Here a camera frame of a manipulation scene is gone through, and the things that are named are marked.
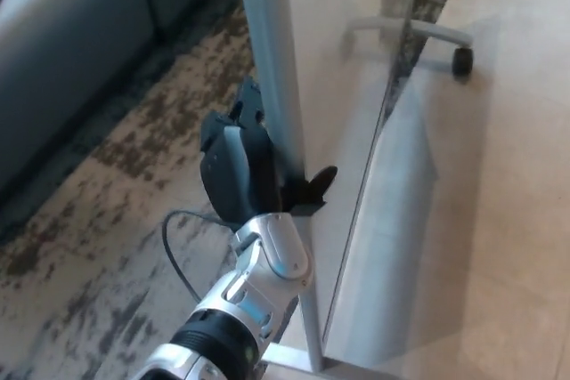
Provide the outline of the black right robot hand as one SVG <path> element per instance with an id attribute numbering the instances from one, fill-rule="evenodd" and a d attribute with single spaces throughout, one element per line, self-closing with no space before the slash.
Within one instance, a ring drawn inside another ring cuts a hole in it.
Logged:
<path id="1" fill-rule="evenodd" d="M 336 166 L 327 166 L 310 181 L 280 183 L 264 119 L 259 86 L 245 77 L 232 108 L 212 110 L 201 123 L 200 177 L 215 212 L 234 230 L 261 214 L 313 215 L 325 205 L 324 195 L 338 173 Z"/>

